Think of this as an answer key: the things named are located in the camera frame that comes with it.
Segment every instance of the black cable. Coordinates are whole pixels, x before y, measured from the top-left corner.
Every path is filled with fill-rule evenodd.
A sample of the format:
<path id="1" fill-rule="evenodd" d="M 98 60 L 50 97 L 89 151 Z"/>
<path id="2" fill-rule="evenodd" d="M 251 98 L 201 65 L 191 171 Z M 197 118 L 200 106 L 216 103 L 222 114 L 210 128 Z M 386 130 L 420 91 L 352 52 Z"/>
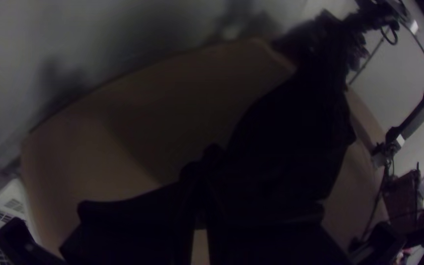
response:
<path id="1" fill-rule="evenodd" d="M 353 82 L 356 80 L 356 78 L 361 74 L 361 72 L 366 68 L 367 64 L 371 61 L 372 57 L 374 56 L 374 54 L 376 53 L 376 51 L 380 48 L 380 46 L 382 45 L 382 43 L 384 42 L 385 38 L 382 37 L 379 40 L 379 43 L 377 43 L 377 45 L 375 46 L 374 50 L 372 51 L 371 54 L 369 54 L 368 59 L 364 62 L 364 64 L 361 66 L 361 68 L 359 68 L 358 72 L 356 72 L 356 74 L 353 76 L 353 78 L 351 78 L 351 80 L 348 82 L 348 85 L 353 84 Z"/>
<path id="2" fill-rule="evenodd" d="M 417 42 L 418 47 L 420 48 L 420 50 L 422 50 L 423 55 L 424 55 L 424 49 L 423 49 L 422 44 L 418 40 L 418 37 L 415 34 L 412 33 L 412 31 L 408 28 L 407 25 L 405 25 L 405 23 L 402 23 L 402 25 L 403 25 L 404 28 L 406 28 L 410 32 L 410 35 L 412 35 L 412 37 L 415 39 L 415 41 Z"/>
<path id="3" fill-rule="evenodd" d="M 394 35 L 394 40 L 390 40 L 389 37 L 387 37 L 387 34 L 384 32 L 382 28 L 380 28 L 380 33 L 382 33 L 382 36 L 384 39 L 390 44 L 390 45 L 396 45 L 398 43 L 398 36 L 397 33 L 395 33 L 395 30 L 391 28 L 392 34 Z"/>
<path id="4" fill-rule="evenodd" d="M 406 212 L 406 213 L 402 213 L 402 214 L 399 214 L 399 215 L 396 215 L 396 216 L 394 216 L 394 217 L 392 217 L 392 218 L 389 218 L 387 221 L 388 222 L 390 222 L 390 221 L 393 221 L 393 220 L 395 220 L 395 219 L 399 219 L 399 218 L 402 218 L 402 217 L 405 217 L 405 216 L 407 216 L 407 215 L 412 215 L 412 214 L 414 214 L 414 213 L 421 213 L 421 212 L 424 212 L 424 209 L 420 209 L 420 210 L 416 210 L 416 211 L 411 211 L 411 212 Z"/>
<path id="5" fill-rule="evenodd" d="M 370 215 L 369 220 L 366 224 L 366 227 L 364 228 L 363 234 L 361 235 L 361 241 L 364 241 L 364 238 L 371 231 L 370 226 L 371 226 L 372 220 L 374 219 L 375 211 L 377 210 L 377 206 L 379 205 L 380 198 L 382 197 L 382 189 L 384 188 L 383 185 L 387 181 L 386 178 L 389 177 L 388 172 L 389 172 L 389 168 L 387 168 L 387 170 L 384 169 L 384 176 L 382 177 L 382 181 L 380 182 L 379 191 L 377 192 L 375 202 L 374 202 L 374 207 L 372 208 L 372 211 L 371 211 L 371 215 Z"/>

